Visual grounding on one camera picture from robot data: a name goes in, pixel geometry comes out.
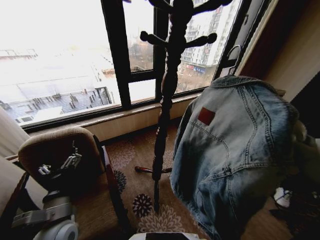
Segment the flower motif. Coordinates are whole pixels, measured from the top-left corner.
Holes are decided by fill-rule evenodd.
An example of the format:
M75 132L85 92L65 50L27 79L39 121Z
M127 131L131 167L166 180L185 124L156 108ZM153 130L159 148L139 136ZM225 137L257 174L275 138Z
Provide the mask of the flower motif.
M181 217L177 216L173 207L161 205L159 213L154 210L138 223L138 232L185 232L181 223Z
M126 188L126 185L127 185L127 178L123 174L123 172L117 171L117 170L114 171L114 176L115 176L115 179L118 183L119 192L122 194L122 192L124 191L124 189Z
M133 200L132 210L138 218L147 216L152 210L151 198L143 193L139 194Z
M162 169L172 168L173 160L174 160L174 151L171 151L171 150L165 151L163 155Z
M136 155L135 147L129 141L114 143L107 147L107 152L113 169L115 170L119 170L128 165Z

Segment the shoe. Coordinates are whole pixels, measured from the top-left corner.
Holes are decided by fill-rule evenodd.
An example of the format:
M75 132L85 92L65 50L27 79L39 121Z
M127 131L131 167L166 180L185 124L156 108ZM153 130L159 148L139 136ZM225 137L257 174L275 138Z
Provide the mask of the shoe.
M278 187L275 190L273 196L275 202L281 207L288 208L290 206L290 198L292 196L292 191L284 190L282 187Z

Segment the clothes hanger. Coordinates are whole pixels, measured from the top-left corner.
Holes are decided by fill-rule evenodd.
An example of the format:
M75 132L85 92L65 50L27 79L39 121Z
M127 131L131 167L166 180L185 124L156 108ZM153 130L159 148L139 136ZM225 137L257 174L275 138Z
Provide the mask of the clothes hanger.
M242 47L241 45L235 45L231 48L231 50L228 52L227 54L227 59L230 57L230 54L233 52L233 50L235 50L236 48L239 48L239 53L238 53L238 57L236 58L236 61L235 61L235 64L233 66L231 66L229 68L229 71L228 71L228 75L234 75L235 73L235 70L236 70L236 67L238 66L239 62L240 62L240 54L242 52Z

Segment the carpet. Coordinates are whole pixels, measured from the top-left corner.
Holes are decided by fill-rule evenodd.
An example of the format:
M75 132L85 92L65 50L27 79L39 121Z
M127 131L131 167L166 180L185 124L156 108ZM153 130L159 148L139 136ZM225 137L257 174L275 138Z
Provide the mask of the carpet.
M168 127L163 168L170 168L173 161L174 143L179 122L173 121ZM160 210L156 214L154 204L154 182L151 174L137 173L135 166L152 169L156 127L148 127L126 134L106 143L106 149L118 181L121 198L128 209L131 225L137 233L144 232L186 232L210 239L198 226L187 208L175 197L171 190L170 173L163 174L159 181ZM249 221L243 240L287 240L292 237L286 223L273 217L269 210L276 208L268 199Z

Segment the jacket collar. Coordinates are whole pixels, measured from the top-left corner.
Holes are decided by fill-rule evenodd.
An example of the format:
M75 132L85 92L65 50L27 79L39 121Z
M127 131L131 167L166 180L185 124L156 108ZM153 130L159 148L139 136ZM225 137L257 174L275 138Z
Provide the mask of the jacket collar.
M241 86L245 84L260 84L267 87L270 91L277 93L276 89L271 86L269 83L259 80L257 78L248 77L248 76L234 76L227 75L219 77L215 80L212 80L210 87L212 88L229 88L235 86Z

